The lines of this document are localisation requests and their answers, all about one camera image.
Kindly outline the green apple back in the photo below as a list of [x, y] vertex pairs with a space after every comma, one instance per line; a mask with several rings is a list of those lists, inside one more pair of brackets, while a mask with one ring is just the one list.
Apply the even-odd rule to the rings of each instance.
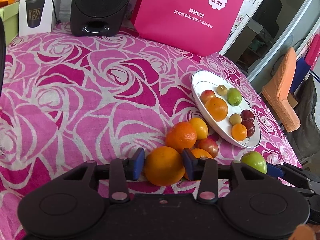
[[267, 163], [264, 157], [257, 151], [250, 151], [245, 153], [240, 159], [242, 163], [249, 165], [252, 168], [267, 174]]

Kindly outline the green apple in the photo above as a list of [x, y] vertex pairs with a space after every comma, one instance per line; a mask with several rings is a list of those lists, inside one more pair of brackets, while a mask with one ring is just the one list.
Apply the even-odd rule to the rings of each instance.
[[245, 153], [240, 159], [242, 163], [249, 165], [252, 168], [267, 174], [267, 163], [264, 157], [257, 151], [250, 151]]
[[227, 101], [232, 106], [238, 106], [242, 102], [242, 94], [236, 88], [230, 88], [227, 92]]

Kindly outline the small red apple back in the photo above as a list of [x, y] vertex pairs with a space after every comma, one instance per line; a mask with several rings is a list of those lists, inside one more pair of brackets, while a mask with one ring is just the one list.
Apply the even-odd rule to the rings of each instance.
[[216, 158], [219, 153], [219, 147], [217, 143], [210, 138], [201, 139], [197, 142], [197, 148], [207, 151], [212, 158]]

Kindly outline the yellow orange small fruit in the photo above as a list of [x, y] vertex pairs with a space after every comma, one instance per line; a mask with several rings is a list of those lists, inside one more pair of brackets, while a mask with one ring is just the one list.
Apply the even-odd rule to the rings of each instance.
[[207, 124], [203, 119], [194, 117], [194, 118], [191, 118], [188, 122], [195, 129], [197, 140], [202, 140], [207, 138], [209, 131], [208, 131]]

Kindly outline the mandarin back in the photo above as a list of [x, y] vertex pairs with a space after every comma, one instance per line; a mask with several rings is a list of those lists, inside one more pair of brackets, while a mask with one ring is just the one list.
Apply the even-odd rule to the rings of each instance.
[[195, 128], [188, 122], [175, 124], [165, 136], [165, 145], [182, 153], [185, 148], [195, 145], [197, 134]]

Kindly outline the large orange front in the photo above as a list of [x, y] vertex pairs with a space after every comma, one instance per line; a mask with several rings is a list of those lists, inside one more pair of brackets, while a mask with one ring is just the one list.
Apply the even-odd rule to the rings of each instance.
[[181, 154], [168, 146], [155, 148], [145, 159], [144, 173], [147, 180], [156, 186], [177, 183], [185, 174]]

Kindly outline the large orange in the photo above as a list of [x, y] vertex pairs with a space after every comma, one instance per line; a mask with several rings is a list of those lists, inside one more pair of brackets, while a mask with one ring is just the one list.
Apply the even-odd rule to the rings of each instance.
[[144, 173], [147, 180], [156, 186], [177, 183], [185, 174], [181, 154], [168, 146], [155, 148], [145, 159]]
[[228, 114], [227, 103], [221, 98], [210, 99], [205, 108], [216, 122], [222, 121]]

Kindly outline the dark red plum front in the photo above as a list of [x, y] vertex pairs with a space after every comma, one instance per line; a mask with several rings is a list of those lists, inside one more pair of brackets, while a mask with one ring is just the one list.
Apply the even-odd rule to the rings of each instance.
[[242, 120], [241, 124], [247, 129], [247, 137], [250, 138], [255, 133], [255, 125], [249, 120]]

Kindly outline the dark red plum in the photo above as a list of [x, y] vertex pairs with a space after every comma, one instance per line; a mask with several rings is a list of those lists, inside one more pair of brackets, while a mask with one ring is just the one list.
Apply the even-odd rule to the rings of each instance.
[[255, 115], [249, 109], [244, 109], [241, 112], [240, 116], [241, 116], [242, 120], [247, 120], [250, 122], [254, 122], [254, 120], [255, 120]]
[[241, 124], [247, 129], [247, 137], [250, 138], [255, 133], [255, 125], [249, 120], [242, 120]]

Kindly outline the small orange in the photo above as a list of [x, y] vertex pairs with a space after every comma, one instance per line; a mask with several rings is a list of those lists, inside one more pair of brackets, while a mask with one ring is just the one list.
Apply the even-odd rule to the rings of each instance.
[[243, 124], [235, 124], [231, 129], [231, 135], [236, 141], [243, 141], [247, 138], [247, 128]]

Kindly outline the brown kiwi front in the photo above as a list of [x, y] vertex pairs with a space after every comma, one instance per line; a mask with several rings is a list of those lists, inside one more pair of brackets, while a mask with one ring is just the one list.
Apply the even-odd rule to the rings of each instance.
[[242, 117], [240, 114], [234, 113], [229, 117], [229, 122], [232, 126], [236, 124], [241, 124], [242, 122]]

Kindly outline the brown kiwi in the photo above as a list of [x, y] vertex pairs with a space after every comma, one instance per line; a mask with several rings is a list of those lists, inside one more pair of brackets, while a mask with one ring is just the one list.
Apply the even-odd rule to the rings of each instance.
[[229, 122], [232, 126], [236, 124], [241, 124], [242, 122], [242, 117], [240, 114], [234, 113], [229, 117]]
[[216, 91], [220, 96], [226, 96], [228, 93], [228, 89], [224, 85], [218, 85]]

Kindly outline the dark red plum back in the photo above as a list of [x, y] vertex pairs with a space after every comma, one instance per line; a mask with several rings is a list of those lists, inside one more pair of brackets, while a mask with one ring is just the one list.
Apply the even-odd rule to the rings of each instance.
[[254, 120], [255, 120], [255, 115], [249, 109], [244, 109], [241, 112], [240, 116], [241, 116], [242, 120], [247, 120], [250, 122], [254, 122]]

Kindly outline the red yellow apple front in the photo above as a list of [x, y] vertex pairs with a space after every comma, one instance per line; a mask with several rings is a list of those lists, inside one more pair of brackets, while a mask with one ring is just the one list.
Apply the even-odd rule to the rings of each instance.
[[201, 93], [200, 100], [205, 105], [207, 101], [215, 97], [215, 92], [213, 90], [207, 89]]

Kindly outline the green apple front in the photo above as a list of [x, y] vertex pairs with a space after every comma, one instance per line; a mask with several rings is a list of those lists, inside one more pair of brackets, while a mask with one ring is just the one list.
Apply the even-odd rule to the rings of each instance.
[[242, 94], [236, 88], [230, 88], [227, 92], [227, 101], [232, 106], [238, 106], [242, 102]]

